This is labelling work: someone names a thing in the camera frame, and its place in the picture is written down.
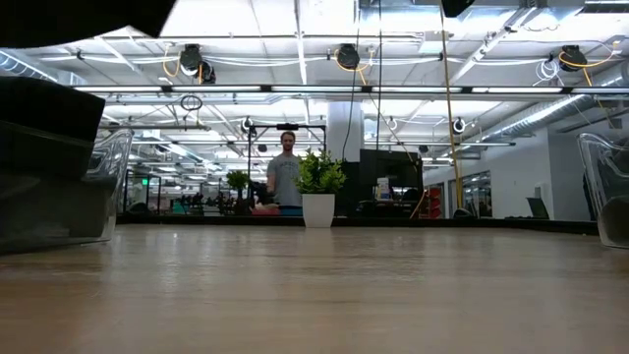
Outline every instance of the wooden table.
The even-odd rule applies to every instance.
[[[629,252],[499,229],[144,226],[0,258],[2,353],[626,353]]]

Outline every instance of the white pot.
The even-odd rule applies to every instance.
[[[302,195],[306,227],[330,227],[334,218],[334,195]]]

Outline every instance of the white column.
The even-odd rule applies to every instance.
[[[355,101],[353,107],[352,102],[327,103],[327,150],[332,153],[333,159],[343,158],[345,145],[345,159],[348,162],[359,162],[361,148],[364,147],[364,136],[365,114],[360,101]]]

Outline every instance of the red object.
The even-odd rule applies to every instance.
[[[261,216],[278,216],[280,215],[280,210],[278,208],[269,208],[269,209],[252,209],[252,215],[261,215]]]

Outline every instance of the man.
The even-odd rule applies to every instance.
[[[281,206],[300,207],[302,195],[294,182],[299,177],[299,157],[293,154],[295,134],[284,132],[280,140],[283,151],[270,161],[266,171],[267,190],[275,194],[275,201]]]

